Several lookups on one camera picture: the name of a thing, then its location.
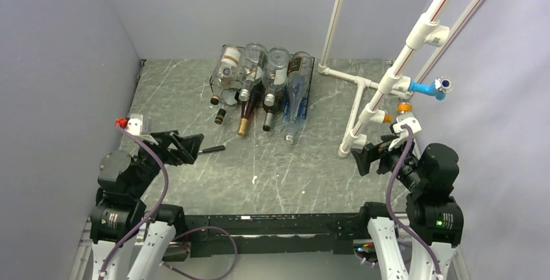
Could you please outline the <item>clear bottle blue medallion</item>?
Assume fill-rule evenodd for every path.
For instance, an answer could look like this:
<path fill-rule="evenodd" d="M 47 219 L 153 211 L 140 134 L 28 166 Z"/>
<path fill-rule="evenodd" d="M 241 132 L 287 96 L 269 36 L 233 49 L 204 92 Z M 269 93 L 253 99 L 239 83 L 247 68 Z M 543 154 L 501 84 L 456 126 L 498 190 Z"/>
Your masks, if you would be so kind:
<path fill-rule="evenodd" d="M 212 96 L 210 103 L 234 105 L 238 67 L 243 49 L 235 45 L 223 45 L 220 60 L 211 74 L 210 86 Z"/>

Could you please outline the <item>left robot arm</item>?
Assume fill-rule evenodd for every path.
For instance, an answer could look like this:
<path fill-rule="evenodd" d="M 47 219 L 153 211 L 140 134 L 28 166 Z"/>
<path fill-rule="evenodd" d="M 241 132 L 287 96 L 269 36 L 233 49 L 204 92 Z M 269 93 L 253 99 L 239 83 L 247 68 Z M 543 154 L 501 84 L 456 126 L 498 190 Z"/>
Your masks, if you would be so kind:
<path fill-rule="evenodd" d="M 186 232 L 184 210 L 164 204 L 168 165 L 192 165 L 203 134 L 178 131 L 145 136 L 122 133 L 139 145 L 136 155 L 115 150 L 100 162 L 90 220 L 94 279 L 148 279 L 170 241 Z"/>

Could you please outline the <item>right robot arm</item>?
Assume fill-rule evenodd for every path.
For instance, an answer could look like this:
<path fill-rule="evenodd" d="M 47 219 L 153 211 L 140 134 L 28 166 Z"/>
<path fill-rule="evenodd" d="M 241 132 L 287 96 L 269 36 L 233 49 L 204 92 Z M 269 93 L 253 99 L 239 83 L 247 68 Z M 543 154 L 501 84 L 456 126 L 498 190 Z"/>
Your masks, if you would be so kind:
<path fill-rule="evenodd" d="M 394 233 L 398 221 L 388 210 L 390 203 L 365 204 L 357 229 L 372 238 L 384 279 L 445 279 L 452 257 L 461 242 L 464 215 L 451 192 L 459 175 L 459 156 L 452 148 L 431 143 L 418 158 L 412 144 L 389 148 L 389 138 L 352 150 L 360 175 L 368 174 L 377 161 L 378 174 L 391 172 L 409 191 L 406 213 L 411 236 L 411 264 L 405 266 Z"/>

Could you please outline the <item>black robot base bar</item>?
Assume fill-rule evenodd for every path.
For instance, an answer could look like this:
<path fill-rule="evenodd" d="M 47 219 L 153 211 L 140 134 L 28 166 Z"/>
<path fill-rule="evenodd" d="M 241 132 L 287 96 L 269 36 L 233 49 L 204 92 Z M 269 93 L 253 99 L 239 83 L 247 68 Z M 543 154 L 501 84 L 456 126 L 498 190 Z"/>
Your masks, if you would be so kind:
<path fill-rule="evenodd" d="M 364 212 L 271 215 L 187 215 L 186 228 L 193 232 L 177 237 L 163 258 L 214 255 L 316 253 L 351 255 L 371 242 Z"/>

